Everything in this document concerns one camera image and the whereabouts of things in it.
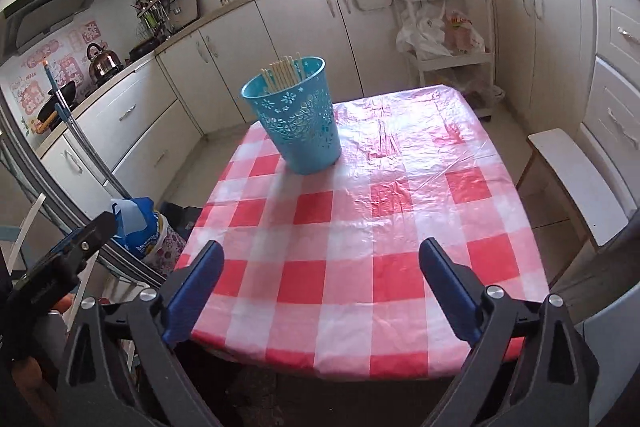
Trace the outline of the range hood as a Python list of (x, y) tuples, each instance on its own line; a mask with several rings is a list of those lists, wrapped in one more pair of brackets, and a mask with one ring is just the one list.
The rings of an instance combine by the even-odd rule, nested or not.
[(1, 11), (1, 63), (89, 9), (94, 0), (16, 0)]

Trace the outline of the chopstick bundle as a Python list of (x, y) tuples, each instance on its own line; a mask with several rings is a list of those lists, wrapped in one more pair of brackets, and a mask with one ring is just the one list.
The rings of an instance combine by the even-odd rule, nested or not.
[(285, 56), (260, 71), (269, 94), (293, 88), (306, 78), (304, 63), (300, 55)]

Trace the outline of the spice rack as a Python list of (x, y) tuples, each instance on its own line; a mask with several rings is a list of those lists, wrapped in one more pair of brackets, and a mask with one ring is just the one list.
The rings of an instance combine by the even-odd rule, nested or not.
[(200, 18), (200, 0), (134, 0), (137, 32), (163, 42)]

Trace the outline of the red checkered tablecloth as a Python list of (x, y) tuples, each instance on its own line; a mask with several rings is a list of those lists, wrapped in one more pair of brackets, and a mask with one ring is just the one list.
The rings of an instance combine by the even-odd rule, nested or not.
[(310, 176), (286, 168), (262, 126), (246, 132), (180, 257), (224, 248), (192, 336), (323, 378), (454, 374), (469, 348), (420, 271), (424, 239), (515, 299), (548, 294), (510, 174), (449, 87), (338, 104), (335, 117), (341, 158)]

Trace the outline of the floral bucket with blue bag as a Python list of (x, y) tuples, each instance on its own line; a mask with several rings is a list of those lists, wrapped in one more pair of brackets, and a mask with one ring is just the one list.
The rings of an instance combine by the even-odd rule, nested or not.
[(129, 254), (167, 277), (178, 262), (186, 240), (147, 197), (111, 199), (116, 220), (114, 239)]

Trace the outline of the steel kettle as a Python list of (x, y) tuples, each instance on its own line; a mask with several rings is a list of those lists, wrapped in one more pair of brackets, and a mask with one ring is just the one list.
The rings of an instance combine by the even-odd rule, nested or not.
[(86, 49), (89, 60), (89, 75), (99, 86), (121, 72), (125, 66), (118, 55), (100, 46), (97, 43), (90, 43)]

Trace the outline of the blue perforated bin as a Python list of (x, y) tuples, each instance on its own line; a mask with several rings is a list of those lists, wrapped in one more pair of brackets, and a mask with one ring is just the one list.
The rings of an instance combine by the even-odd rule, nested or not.
[(311, 174), (329, 168), (342, 149), (326, 80), (326, 61), (302, 57), (307, 78), (293, 88), (269, 94), (260, 73), (241, 89), (288, 169)]

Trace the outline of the white plastic bag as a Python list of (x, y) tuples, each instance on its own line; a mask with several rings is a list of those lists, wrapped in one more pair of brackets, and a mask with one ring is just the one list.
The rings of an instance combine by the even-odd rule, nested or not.
[(396, 37), (399, 52), (413, 52), (420, 60), (482, 53), (485, 41), (465, 12), (445, 0), (410, 3), (401, 13)]

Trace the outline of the white rolling cart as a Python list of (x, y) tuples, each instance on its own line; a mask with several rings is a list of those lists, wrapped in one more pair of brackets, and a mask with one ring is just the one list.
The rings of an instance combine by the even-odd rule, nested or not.
[(414, 87), (459, 91), (478, 118), (490, 121), (503, 91), (495, 86), (494, 0), (394, 0), (396, 48)]

